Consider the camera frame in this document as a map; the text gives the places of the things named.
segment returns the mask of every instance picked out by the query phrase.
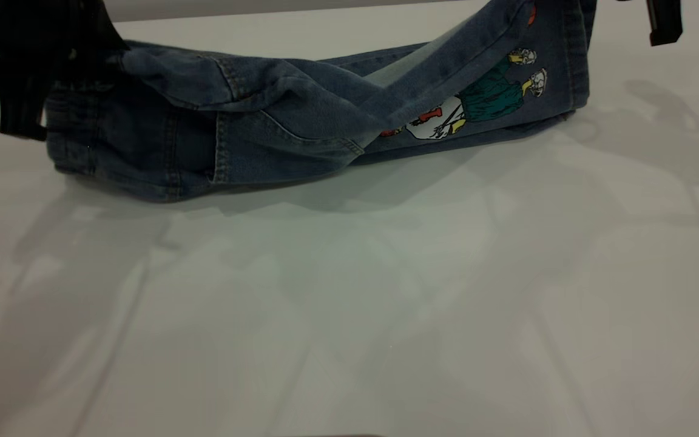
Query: stitching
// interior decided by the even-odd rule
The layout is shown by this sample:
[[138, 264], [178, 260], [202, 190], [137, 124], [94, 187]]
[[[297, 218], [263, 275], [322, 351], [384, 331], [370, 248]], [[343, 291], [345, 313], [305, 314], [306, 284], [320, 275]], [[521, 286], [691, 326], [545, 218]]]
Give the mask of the stitching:
[[214, 176], [212, 183], [227, 183], [230, 175], [228, 148], [225, 145], [225, 119], [222, 112], [217, 113], [215, 128]]
[[164, 168], [166, 168], [167, 198], [177, 199], [182, 193], [182, 178], [177, 168], [177, 125], [182, 111], [169, 106], [164, 127]]
[[239, 100], [241, 99], [241, 96], [244, 96], [244, 89], [241, 86], [241, 79], [239, 78], [238, 75], [235, 74], [234, 70], [224, 61], [221, 61], [219, 58], [208, 58], [214, 61], [214, 63], [217, 64], [217, 67], [220, 69], [220, 72], [226, 80], [228, 81], [228, 85], [231, 86], [231, 92], [233, 92], [234, 95], [234, 100]]

